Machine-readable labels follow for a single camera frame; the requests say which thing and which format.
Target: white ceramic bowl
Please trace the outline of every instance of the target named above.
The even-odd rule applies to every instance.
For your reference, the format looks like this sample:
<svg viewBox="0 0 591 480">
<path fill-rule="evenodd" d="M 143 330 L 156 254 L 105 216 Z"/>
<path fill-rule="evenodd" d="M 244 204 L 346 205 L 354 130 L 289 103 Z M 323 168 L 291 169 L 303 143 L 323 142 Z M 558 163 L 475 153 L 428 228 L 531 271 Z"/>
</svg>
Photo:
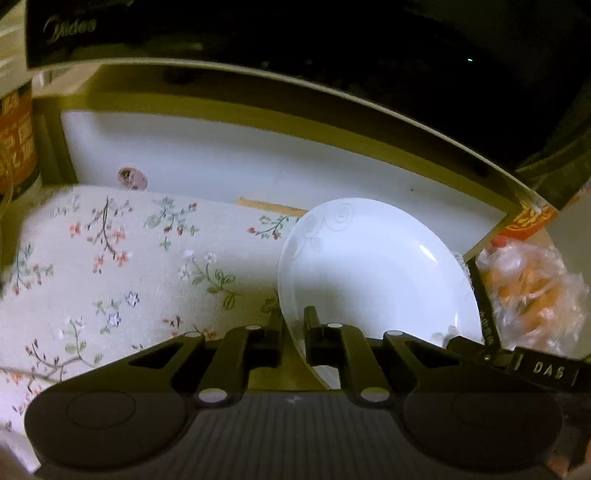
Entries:
<svg viewBox="0 0 591 480">
<path fill-rule="evenodd" d="M 278 289 L 303 356 L 308 305 L 321 323 L 354 325 L 371 338 L 402 330 L 439 345 L 448 335 L 482 340 L 474 293 L 453 254 L 417 219 L 376 200 L 332 200 L 306 213 L 283 247 Z M 339 388 L 336 369 L 315 370 Z"/>
</svg>

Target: orange food package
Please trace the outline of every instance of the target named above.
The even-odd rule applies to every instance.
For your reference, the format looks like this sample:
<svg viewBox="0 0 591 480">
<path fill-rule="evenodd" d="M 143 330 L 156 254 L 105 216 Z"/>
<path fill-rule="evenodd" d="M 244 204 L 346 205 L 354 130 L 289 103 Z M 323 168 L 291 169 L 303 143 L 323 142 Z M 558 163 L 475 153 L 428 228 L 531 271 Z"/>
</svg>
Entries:
<svg viewBox="0 0 591 480">
<path fill-rule="evenodd" d="M 504 348 L 572 353 L 589 288 L 566 271 L 558 250 L 506 239 L 481 252 L 476 264 Z"/>
</svg>

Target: black microwave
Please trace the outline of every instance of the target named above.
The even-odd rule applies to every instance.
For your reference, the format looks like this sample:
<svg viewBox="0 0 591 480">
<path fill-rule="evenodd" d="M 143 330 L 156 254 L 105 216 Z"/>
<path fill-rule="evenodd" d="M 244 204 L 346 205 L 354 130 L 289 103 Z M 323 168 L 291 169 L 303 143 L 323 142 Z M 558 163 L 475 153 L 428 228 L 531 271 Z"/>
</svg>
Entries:
<svg viewBox="0 0 591 480">
<path fill-rule="evenodd" d="M 430 129 L 562 208 L 591 177 L 590 15 L 589 0 L 28 0 L 27 60 L 184 59 L 297 81 Z"/>
</svg>

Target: floral fabric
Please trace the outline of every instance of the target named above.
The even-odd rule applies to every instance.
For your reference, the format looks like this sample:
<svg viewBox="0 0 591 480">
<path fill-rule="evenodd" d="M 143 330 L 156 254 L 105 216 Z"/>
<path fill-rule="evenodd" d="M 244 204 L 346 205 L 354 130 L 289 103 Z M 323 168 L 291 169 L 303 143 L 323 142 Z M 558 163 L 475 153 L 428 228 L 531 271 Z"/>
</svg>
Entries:
<svg viewBox="0 0 591 480">
<path fill-rule="evenodd" d="M 195 198 L 45 189 L 4 222 L 0 430 L 50 385 L 191 330 L 264 325 L 297 218 Z"/>
</svg>

